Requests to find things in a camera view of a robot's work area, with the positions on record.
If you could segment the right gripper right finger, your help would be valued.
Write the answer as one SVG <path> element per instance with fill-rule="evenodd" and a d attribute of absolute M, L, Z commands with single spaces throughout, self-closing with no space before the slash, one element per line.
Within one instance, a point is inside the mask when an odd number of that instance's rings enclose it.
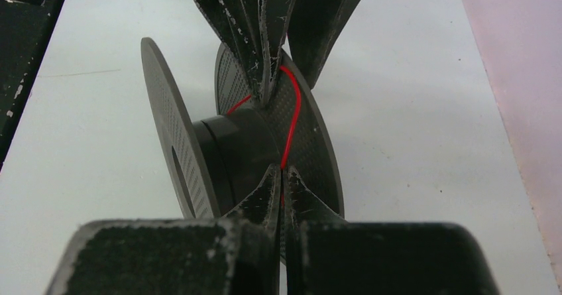
<path fill-rule="evenodd" d="M 447 222 L 349 222 L 285 169 L 289 294 L 498 294 L 477 240 Z"/>

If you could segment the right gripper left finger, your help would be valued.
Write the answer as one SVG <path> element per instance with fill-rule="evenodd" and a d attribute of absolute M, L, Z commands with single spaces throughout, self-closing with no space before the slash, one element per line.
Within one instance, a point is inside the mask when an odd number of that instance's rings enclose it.
<path fill-rule="evenodd" d="M 47 294 L 277 294 L 281 170 L 226 215 L 81 226 Z"/>

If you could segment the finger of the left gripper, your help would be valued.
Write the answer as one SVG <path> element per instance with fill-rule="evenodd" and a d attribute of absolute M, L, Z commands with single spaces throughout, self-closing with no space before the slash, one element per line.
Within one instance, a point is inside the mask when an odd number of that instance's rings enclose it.
<path fill-rule="evenodd" d="M 292 60 L 309 87 L 361 0 L 296 0 L 288 28 Z"/>
<path fill-rule="evenodd" d="M 194 0 L 262 107 L 273 96 L 296 0 Z"/>

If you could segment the dark grey spool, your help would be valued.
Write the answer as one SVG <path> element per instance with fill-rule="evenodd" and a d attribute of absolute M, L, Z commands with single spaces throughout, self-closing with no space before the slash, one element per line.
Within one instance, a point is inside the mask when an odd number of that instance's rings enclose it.
<path fill-rule="evenodd" d="M 252 99 L 233 53 L 215 62 L 213 117 L 193 121 L 153 39 L 140 43 L 142 69 L 158 138 L 183 216 L 221 217 L 245 199 L 271 164 L 286 160 L 333 211 L 345 212 L 333 145 L 308 83 L 282 56 L 269 103 Z"/>

